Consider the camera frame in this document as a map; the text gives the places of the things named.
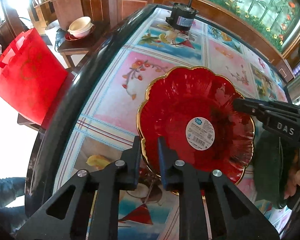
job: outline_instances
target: metal screw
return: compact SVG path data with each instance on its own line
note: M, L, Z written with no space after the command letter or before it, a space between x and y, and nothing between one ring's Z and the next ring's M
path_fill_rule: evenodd
M185 162L183 160L176 160L175 165L181 167L181 166L185 165Z
M213 174L214 176L216 176L216 177L220 177L220 176L222 175L222 172L219 171L219 170L214 170L214 171L212 172L212 174Z
M79 170L78 172L77 172L77 175L79 176L79 177L84 177L84 176L86 176L88 174L88 172L86 171L86 170Z
M124 162L123 160L117 160L117 161L115 162L115 166L117 166L117 167L121 167L121 166L123 166L123 165L125 165L125 162Z

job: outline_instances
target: patterned tablecloth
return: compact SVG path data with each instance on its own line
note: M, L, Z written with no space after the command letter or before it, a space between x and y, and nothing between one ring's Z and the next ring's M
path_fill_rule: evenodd
M78 170L102 169L119 159L122 150L131 148L146 88L175 66L205 66L227 77L246 97L287 102L281 78L242 43L199 20L189 33L180 33L165 23L167 16L170 11L157 8L119 50L92 91L64 151L54 192ZM255 124L256 142L262 128L259 121ZM178 197L162 190L157 182L144 203L149 187L140 181L135 193L121 193L119 240L178 239ZM283 228L291 210L275 210L267 201L255 202L251 166L238 187L278 231Z

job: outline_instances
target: red bag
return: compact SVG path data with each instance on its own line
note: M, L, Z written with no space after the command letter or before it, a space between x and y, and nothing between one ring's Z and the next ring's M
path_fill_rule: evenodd
M22 32L0 56L0 97L41 125L67 71L36 29Z

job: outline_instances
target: person's leg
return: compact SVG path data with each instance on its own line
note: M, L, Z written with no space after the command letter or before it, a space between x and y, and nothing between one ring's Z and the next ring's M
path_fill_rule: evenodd
M0 179L0 208L25 194L26 178Z
M0 224L9 234L14 234L26 220L25 206L0 209Z

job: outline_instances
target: stacked bowls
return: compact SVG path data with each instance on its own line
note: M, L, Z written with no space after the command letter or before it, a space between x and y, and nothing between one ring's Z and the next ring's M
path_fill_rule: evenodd
M93 24L90 17L81 17L70 24L68 32L76 38L82 38L90 33Z

